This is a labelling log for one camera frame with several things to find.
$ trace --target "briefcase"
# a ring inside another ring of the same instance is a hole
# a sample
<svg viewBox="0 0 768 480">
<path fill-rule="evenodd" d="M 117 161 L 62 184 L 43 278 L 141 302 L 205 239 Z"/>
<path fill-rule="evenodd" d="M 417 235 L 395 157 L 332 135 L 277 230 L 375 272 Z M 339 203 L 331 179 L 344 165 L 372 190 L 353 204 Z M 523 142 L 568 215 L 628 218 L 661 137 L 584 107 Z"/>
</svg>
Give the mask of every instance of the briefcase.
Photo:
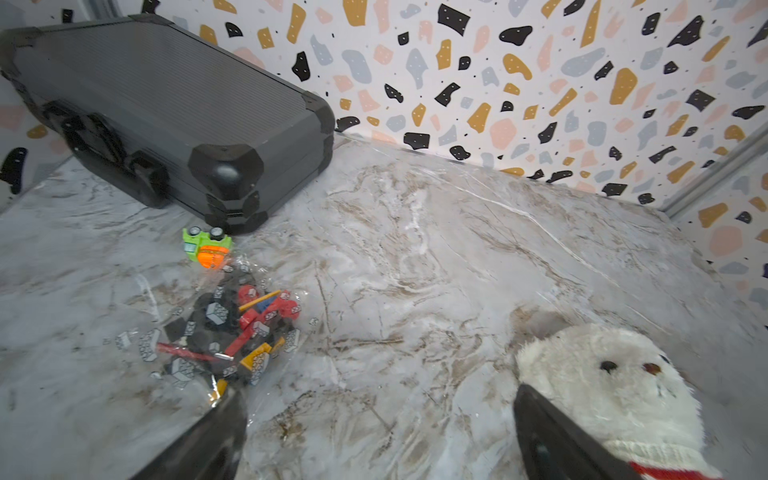
<svg viewBox="0 0 768 480">
<path fill-rule="evenodd" d="M 159 15 L 7 30 L 0 68 L 91 172 L 231 234 L 258 228 L 331 160 L 322 98 Z"/>
</svg>

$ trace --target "white plush toy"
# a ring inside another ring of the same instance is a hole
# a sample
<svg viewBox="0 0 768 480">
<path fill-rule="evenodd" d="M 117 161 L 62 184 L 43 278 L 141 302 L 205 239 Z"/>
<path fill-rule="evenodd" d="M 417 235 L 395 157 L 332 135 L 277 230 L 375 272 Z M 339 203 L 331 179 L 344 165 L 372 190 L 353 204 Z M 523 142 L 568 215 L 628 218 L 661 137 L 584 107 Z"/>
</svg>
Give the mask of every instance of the white plush toy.
<svg viewBox="0 0 768 480">
<path fill-rule="evenodd" d="M 517 362 L 521 382 L 644 478 L 721 478 L 700 453 L 699 402 L 647 337 L 572 326 L 524 346 Z"/>
</svg>

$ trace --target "marble tabletop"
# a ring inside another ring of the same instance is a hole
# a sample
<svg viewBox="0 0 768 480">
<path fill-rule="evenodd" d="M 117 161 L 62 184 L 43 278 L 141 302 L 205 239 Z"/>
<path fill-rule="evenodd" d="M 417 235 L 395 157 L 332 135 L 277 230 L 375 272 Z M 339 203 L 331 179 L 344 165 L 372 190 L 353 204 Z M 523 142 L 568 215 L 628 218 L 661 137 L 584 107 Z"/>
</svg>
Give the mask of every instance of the marble tabletop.
<svg viewBox="0 0 768 480">
<path fill-rule="evenodd" d="M 195 295 L 194 224 L 76 161 L 0 216 L 0 477 L 127 478 L 206 411 L 114 344 Z M 768 469 L 766 329 L 654 210 L 351 141 L 235 243 L 307 292 L 238 478 L 524 478 L 514 352 L 587 322 L 669 353 L 726 477 Z"/>
</svg>

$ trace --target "toy wheel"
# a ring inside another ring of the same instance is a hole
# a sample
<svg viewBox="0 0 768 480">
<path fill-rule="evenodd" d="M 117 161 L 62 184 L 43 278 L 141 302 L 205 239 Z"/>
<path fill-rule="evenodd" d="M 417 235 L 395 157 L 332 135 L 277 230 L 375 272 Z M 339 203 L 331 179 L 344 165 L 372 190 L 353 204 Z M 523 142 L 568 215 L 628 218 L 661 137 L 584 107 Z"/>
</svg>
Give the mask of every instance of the toy wheel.
<svg viewBox="0 0 768 480">
<path fill-rule="evenodd" d="M 220 227 L 214 227 L 210 229 L 209 236 L 211 240 L 222 240 L 224 238 L 224 230 Z"/>
</svg>

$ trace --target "orange and green toy vehicle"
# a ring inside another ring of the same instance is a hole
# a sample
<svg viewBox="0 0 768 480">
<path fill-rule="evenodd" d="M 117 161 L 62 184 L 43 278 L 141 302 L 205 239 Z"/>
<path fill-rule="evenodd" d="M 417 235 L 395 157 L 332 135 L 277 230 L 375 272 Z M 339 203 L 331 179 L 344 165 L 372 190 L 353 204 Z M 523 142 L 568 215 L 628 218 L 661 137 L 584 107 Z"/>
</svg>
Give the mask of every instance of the orange and green toy vehicle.
<svg viewBox="0 0 768 480">
<path fill-rule="evenodd" d="M 219 227 L 203 232 L 199 227 L 186 228 L 182 232 L 184 252 L 194 262 L 206 268 L 218 268 L 232 248 L 232 237 Z"/>
</svg>

